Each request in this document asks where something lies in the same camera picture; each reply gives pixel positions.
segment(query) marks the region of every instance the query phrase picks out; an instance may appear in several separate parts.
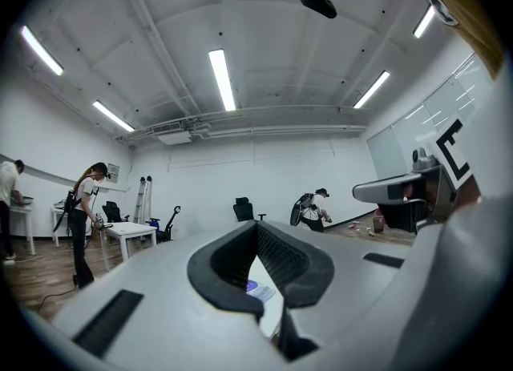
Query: purple label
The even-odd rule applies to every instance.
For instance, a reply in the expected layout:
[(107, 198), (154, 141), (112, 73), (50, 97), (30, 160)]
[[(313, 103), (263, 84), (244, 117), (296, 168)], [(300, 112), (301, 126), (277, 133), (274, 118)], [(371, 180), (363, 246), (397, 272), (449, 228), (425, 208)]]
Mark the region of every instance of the purple label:
[(258, 287), (258, 283), (253, 280), (248, 280), (248, 283), (246, 284), (246, 292), (254, 290)]

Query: white shirt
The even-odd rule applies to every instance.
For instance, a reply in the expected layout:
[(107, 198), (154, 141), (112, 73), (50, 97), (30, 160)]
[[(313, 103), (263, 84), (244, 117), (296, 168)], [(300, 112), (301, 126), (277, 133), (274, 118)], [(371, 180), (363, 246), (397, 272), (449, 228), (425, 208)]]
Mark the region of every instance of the white shirt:
[(19, 192), (19, 173), (16, 165), (3, 162), (0, 166), (0, 200), (10, 206), (10, 196), (13, 191)]
[[(79, 188), (77, 190), (77, 195), (75, 197), (75, 201), (78, 199), (82, 200), (84, 193), (87, 193), (88, 195), (90, 195), (94, 190), (95, 190), (95, 181), (93, 180), (92, 177), (86, 177), (84, 180), (82, 180), (82, 182), (79, 185)], [(80, 201), (80, 203), (77, 204), (77, 206), (75, 208), (77, 210), (84, 211), (83, 207), (82, 207), (82, 201)]]
[(326, 200), (322, 195), (313, 195), (312, 204), (317, 206), (317, 210), (312, 210), (312, 208), (303, 210), (303, 217), (306, 219), (319, 220), (322, 217), (322, 210), (328, 214), (326, 211)]

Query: cable on floor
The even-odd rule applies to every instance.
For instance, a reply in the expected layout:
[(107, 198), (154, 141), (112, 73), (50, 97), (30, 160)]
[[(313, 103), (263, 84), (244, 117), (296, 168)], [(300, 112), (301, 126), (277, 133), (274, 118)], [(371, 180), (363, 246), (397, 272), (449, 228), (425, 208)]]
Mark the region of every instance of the cable on floor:
[(47, 296), (45, 296), (42, 301), (41, 301), (41, 305), (39, 305), (38, 307), (38, 313), (39, 313), (39, 310), (42, 308), (42, 306), (45, 304), (45, 301), (48, 297), (60, 297), (60, 296), (65, 296), (66, 294), (69, 294), (70, 292), (73, 292), (77, 289), (77, 286), (74, 286), (72, 290), (68, 290), (66, 292), (61, 292), (60, 294), (48, 294)]

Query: white ceiling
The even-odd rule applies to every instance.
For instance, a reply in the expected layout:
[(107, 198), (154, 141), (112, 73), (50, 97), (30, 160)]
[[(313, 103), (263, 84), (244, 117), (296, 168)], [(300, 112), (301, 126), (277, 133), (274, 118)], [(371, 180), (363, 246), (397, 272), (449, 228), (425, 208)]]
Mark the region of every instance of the white ceiling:
[[(421, 39), (413, 36), (425, 0), (332, 1), (334, 20), (299, 0), (34, 0), (20, 24), (33, 30), (64, 74), (47, 70), (19, 39), (18, 58), (113, 135), (126, 133), (92, 107), (96, 99), (136, 128), (183, 117), (211, 119), (214, 130), (365, 126), (422, 75), (446, 31), (434, 22)], [(271, 108), (239, 111), (228, 120), (203, 116), (224, 109), (208, 59), (220, 48), (236, 106)], [(345, 108), (383, 70), (390, 79), (364, 109)]]

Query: long brown hair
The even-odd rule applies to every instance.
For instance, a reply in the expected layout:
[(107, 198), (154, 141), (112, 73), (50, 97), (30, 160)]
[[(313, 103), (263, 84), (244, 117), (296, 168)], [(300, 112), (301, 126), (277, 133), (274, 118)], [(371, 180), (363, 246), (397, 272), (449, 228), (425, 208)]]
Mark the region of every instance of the long brown hair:
[(91, 173), (93, 172), (93, 167), (90, 166), (81, 176), (80, 179), (77, 180), (77, 183), (73, 186), (73, 194), (77, 193), (77, 190), (79, 190), (80, 184), (83, 182), (84, 179), (86, 179)]

